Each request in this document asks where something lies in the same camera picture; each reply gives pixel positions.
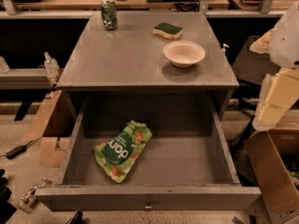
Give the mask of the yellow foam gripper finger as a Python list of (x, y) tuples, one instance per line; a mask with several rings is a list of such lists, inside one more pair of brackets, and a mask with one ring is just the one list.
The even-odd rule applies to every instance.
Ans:
[(252, 125), (257, 131), (275, 128), (285, 113), (299, 100), (299, 71), (281, 68), (274, 76), (267, 74), (260, 91), (260, 102)]
[(267, 31), (264, 35), (254, 41), (249, 49), (255, 53), (268, 53), (272, 30)]

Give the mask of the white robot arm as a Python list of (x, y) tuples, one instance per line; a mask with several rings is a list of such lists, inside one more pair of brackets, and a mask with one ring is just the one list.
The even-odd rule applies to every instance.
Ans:
[(280, 67), (262, 82), (253, 127), (257, 131), (274, 128), (299, 100), (299, 2), (294, 2), (275, 26), (252, 43), (256, 53), (268, 53)]

